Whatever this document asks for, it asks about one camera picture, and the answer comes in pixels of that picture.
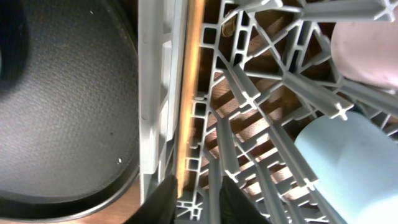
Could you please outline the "blue cup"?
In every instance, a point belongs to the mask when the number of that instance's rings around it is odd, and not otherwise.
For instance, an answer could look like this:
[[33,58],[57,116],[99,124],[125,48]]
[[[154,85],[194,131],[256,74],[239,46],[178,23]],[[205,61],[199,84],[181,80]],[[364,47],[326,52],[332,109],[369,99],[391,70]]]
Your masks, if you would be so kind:
[[315,119],[295,145],[347,223],[397,223],[397,144],[363,115],[346,115]]

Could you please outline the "pink cup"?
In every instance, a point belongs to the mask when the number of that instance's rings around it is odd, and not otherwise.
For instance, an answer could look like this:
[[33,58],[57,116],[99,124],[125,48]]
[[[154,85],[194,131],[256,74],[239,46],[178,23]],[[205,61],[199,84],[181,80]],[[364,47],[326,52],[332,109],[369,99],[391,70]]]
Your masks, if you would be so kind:
[[331,57],[344,77],[397,90],[397,21],[337,23]]

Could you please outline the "wooden chopstick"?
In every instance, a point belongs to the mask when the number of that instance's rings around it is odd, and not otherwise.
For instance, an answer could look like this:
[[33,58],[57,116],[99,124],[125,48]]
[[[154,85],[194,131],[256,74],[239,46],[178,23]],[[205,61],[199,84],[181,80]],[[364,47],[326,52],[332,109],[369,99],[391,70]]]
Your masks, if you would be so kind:
[[177,154],[177,197],[183,195],[187,178],[185,166],[190,147],[192,128],[191,113],[197,90],[197,78],[200,65],[201,24],[205,11],[205,0],[188,2],[188,21],[186,29],[185,52],[183,62],[183,80],[180,100]]

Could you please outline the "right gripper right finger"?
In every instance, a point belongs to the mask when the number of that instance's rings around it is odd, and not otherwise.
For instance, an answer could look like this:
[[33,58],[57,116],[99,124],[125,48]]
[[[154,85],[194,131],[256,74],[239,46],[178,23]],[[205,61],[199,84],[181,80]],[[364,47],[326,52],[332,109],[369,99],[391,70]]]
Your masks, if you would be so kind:
[[223,176],[219,203],[222,224],[270,224],[228,176]]

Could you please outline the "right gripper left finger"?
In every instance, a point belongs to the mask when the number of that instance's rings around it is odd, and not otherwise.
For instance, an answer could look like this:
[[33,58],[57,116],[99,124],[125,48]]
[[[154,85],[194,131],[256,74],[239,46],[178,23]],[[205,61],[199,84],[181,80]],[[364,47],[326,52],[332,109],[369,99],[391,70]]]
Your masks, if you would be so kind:
[[169,175],[124,224],[173,224],[177,190],[177,178],[174,175]]

